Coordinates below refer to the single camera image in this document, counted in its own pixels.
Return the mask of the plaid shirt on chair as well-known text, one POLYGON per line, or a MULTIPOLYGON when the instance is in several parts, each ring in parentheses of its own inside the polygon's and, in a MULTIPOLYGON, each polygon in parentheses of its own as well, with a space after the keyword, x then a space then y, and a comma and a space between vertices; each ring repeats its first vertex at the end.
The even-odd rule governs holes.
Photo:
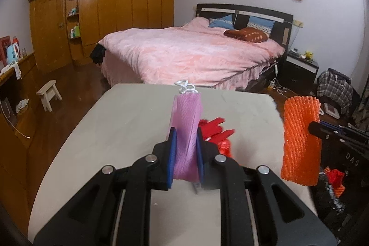
POLYGON ((316 95, 318 97, 328 97, 340 106, 342 114, 348 114, 353 97, 350 78, 335 69, 329 68, 318 76, 317 82, 316 95))

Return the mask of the orange foam net sleeve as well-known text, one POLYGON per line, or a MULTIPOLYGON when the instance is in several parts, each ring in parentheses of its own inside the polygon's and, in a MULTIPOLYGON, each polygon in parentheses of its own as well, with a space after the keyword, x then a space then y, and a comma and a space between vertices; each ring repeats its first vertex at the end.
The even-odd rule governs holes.
POLYGON ((284 103, 284 146, 281 178, 299 185, 318 183, 321 140, 308 131, 319 122, 320 102, 312 96, 294 96, 284 103))

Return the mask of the yellow plush toy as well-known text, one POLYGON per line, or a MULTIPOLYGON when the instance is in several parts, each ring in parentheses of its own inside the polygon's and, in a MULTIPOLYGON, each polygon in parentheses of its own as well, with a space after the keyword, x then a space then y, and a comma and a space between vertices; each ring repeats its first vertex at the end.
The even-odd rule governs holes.
POLYGON ((305 59, 307 59, 307 60, 311 61, 313 59, 313 53, 312 52, 306 51, 304 53, 304 56, 305 56, 305 59))

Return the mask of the blue white kettle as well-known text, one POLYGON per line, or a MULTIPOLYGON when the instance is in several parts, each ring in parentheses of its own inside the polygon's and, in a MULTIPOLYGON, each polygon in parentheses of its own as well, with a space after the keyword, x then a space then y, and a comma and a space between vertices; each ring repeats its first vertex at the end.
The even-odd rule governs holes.
POLYGON ((17 42, 11 44, 7 48, 8 64, 14 64, 19 60, 19 45, 17 42))

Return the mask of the small white wooden stool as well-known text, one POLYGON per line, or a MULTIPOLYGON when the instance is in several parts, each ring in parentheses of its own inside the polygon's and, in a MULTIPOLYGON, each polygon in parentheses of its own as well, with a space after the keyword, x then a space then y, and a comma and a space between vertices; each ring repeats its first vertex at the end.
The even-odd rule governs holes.
POLYGON ((50 104, 51 99, 55 97, 59 101, 62 100, 62 96, 56 87, 56 80, 49 80, 42 86, 42 88, 40 88, 40 90, 37 91, 36 95, 40 97, 45 112, 52 111, 50 104))

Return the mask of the orange foam net in bin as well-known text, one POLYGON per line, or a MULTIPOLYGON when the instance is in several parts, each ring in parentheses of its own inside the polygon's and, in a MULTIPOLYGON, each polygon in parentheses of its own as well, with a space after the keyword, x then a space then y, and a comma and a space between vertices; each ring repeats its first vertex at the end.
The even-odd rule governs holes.
POLYGON ((328 178, 328 183, 333 188, 335 196, 339 198, 345 191, 345 186, 343 185, 345 173, 338 169, 330 169, 329 167, 324 169, 324 173, 328 178))

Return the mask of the red glove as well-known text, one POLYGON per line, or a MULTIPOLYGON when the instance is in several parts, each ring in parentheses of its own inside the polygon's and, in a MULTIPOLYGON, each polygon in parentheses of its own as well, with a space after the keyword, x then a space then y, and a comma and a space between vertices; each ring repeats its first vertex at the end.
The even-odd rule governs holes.
POLYGON ((225 119, 221 117, 211 121, 201 119, 198 126, 205 141, 216 144, 220 154, 231 157, 231 142, 229 138, 235 133, 235 130, 223 129, 222 124, 224 122, 225 119))

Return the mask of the red framed picture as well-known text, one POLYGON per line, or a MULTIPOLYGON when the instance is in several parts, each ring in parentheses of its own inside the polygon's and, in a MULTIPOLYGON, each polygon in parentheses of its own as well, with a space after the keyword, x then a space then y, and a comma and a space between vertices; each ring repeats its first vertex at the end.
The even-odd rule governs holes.
POLYGON ((8 65, 8 47, 11 45, 10 36, 4 36, 0 39, 0 51, 1 51, 1 61, 4 66, 8 65))

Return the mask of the black garment at bed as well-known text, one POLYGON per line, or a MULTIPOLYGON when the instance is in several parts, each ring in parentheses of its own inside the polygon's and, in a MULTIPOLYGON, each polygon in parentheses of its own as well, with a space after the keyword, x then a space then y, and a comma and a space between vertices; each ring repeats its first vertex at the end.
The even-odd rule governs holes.
POLYGON ((101 65, 105 57, 105 52, 106 48, 100 43, 97 43, 97 45, 95 45, 94 49, 91 51, 89 57, 94 64, 101 65))

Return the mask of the pink mesh bag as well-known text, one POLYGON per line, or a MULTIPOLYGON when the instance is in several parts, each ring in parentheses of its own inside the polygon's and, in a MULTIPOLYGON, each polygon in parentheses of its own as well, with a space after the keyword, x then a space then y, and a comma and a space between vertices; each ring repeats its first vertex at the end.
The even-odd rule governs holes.
POLYGON ((170 118, 170 127, 177 133, 174 179, 199 181, 196 139, 202 111, 200 93, 175 96, 170 118))

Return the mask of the left blue pillow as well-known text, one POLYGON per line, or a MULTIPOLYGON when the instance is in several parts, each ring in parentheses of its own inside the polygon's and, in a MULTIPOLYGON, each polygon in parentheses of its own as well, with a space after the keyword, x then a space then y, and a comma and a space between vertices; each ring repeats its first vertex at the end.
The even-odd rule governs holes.
POLYGON ((231 14, 229 14, 221 18, 216 18, 216 19, 211 18, 209 20, 208 27, 219 27, 219 28, 224 28, 226 30, 234 30, 233 17, 231 14))

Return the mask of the dark patterned curtain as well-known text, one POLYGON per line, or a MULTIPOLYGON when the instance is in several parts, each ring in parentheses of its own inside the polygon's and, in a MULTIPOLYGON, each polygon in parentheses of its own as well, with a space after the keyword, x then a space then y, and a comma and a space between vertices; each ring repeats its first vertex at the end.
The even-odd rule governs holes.
POLYGON ((357 65, 352 74, 352 84, 359 93, 360 101, 353 113, 355 127, 368 132, 368 0, 363 0, 364 33, 357 65))

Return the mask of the blue pillow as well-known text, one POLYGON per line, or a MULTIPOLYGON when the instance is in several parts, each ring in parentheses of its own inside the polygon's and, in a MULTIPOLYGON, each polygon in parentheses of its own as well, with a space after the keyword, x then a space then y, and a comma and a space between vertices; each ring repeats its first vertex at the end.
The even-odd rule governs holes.
POLYGON ((257 29, 259 31, 264 32, 266 35, 270 35, 273 26, 275 24, 275 21, 263 19, 255 16, 250 16, 247 27, 252 27, 254 29, 257 29))
POLYGON ((219 28, 224 28, 226 30, 234 30, 233 17, 231 14, 229 14, 221 18, 216 18, 216 19, 211 18, 209 20, 208 27, 219 27, 219 28))

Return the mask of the dark bedside cabinet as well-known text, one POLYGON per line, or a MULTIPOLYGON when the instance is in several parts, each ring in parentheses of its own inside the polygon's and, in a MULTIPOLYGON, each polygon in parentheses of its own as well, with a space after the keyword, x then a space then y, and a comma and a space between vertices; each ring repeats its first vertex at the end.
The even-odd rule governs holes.
POLYGON ((309 95, 318 73, 318 63, 289 51, 281 68, 279 83, 299 95, 309 95))

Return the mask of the black lined trash bin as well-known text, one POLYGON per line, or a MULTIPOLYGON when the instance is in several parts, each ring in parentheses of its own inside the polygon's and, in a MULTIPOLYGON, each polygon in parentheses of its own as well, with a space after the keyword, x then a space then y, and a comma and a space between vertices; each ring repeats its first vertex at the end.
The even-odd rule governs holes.
POLYGON ((308 132, 320 139, 320 173, 310 187, 320 220, 338 245, 368 245, 368 133, 311 122, 308 132))

